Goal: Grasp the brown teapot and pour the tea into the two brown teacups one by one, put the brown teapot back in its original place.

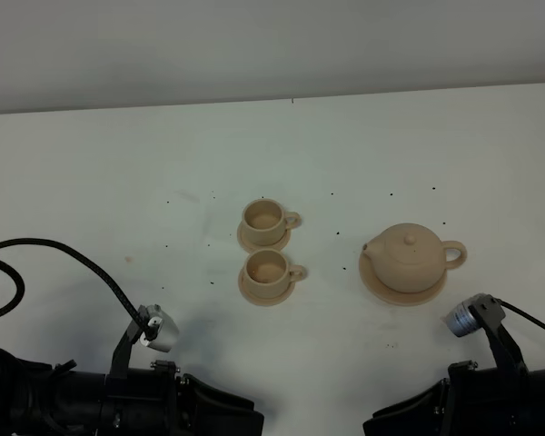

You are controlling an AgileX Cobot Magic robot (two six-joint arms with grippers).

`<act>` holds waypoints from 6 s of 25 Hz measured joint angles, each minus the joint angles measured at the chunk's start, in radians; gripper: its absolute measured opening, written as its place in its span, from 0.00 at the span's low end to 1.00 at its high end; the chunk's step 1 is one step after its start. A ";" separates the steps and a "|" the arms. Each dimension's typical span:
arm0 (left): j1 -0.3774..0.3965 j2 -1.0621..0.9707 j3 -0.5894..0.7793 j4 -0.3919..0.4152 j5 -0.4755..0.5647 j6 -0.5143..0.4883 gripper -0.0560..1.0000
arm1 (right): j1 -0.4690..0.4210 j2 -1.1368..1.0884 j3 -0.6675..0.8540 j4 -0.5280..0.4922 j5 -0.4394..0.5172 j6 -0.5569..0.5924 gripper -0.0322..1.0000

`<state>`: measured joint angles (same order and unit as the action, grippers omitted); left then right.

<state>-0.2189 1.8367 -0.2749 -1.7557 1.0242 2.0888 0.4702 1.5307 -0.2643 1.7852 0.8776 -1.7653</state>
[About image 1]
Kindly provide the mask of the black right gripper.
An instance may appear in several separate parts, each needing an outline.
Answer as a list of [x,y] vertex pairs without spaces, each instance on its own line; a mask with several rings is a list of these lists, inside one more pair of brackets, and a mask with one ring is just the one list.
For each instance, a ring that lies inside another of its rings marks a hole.
[[478,371],[454,363],[426,391],[375,412],[366,435],[523,435],[527,432],[527,367],[501,363]]

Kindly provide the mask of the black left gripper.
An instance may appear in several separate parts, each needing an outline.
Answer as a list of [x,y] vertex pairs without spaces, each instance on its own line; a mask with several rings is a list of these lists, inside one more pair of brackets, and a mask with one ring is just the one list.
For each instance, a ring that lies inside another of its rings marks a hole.
[[216,389],[173,362],[109,374],[100,400],[102,435],[261,435],[254,402]]

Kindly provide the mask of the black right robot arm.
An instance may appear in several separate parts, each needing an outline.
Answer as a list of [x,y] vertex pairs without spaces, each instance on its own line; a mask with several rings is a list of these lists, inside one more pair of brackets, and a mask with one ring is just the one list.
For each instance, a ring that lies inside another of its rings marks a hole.
[[426,391],[375,412],[366,435],[545,435],[545,370],[507,385],[497,368],[454,363]]

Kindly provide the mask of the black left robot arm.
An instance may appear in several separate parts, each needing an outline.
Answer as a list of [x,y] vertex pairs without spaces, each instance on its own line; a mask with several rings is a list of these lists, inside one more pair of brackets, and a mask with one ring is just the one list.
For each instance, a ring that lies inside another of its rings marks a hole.
[[178,375],[174,363],[124,377],[17,359],[0,349],[0,435],[260,435],[254,403]]

